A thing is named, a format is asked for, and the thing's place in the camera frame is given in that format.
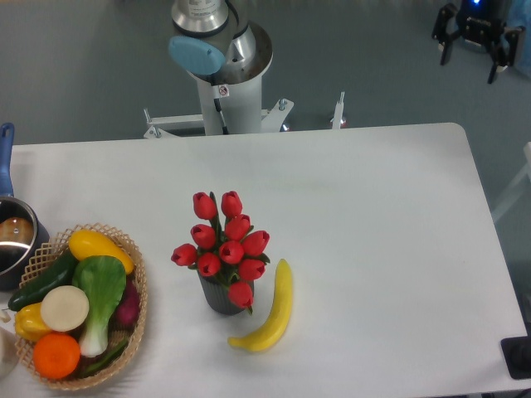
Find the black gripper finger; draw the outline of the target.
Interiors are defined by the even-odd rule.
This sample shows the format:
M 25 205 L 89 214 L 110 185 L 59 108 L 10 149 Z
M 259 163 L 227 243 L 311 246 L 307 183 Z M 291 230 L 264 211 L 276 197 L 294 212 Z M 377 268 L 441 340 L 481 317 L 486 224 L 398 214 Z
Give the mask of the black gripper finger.
M 460 37 L 460 31 L 448 32 L 448 24 L 452 18 L 458 13 L 458 8 L 453 3 L 449 2 L 439 9 L 436 17 L 434 27 L 432 29 L 431 38 L 437 40 L 438 48 L 441 53 L 440 65 L 444 66 L 451 58 L 452 43 L 456 38 Z
M 493 84 L 499 73 L 512 67 L 516 62 L 519 39 L 523 32 L 523 27 L 507 27 L 506 25 L 493 27 L 490 39 L 487 42 L 487 51 L 492 60 L 487 80 L 489 84 Z

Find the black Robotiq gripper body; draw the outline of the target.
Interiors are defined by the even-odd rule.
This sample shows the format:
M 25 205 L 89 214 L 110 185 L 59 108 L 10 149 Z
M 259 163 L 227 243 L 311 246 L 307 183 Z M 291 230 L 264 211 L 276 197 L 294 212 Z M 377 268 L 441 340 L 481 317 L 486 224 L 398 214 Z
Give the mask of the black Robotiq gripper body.
M 463 0 L 455 16 L 457 37 L 486 52 L 504 49 L 503 35 L 510 1 Z

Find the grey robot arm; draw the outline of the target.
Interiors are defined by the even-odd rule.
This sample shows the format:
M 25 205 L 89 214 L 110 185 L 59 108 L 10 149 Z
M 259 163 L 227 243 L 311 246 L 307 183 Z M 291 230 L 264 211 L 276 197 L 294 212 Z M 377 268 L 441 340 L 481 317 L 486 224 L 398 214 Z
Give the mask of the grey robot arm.
M 246 1 L 176 1 L 171 10 L 172 60 L 210 85 L 247 82 L 272 60 L 268 34 L 248 17 Z M 488 81 L 515 67 L 530 73 L 530 3 L 528 1 L 449 1 L 439 9 L 431 33 L 442 65 L 461 40 L 490 56 Z

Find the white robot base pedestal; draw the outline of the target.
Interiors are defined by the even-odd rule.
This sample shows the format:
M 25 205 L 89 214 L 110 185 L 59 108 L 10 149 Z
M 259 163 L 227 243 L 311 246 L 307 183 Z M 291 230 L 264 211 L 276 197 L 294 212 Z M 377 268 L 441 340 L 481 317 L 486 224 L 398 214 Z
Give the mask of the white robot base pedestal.
M 145 138 L 171 138 L 189 130 L 205 135 L 286 132 L 286 123 L 295 102 L 284 97 L 269 109 L 262 107 L 262 77 L 238 84 L 213 85 L 196 79 L 201 112 L 180 116 L 151 117 L 144 110 Z

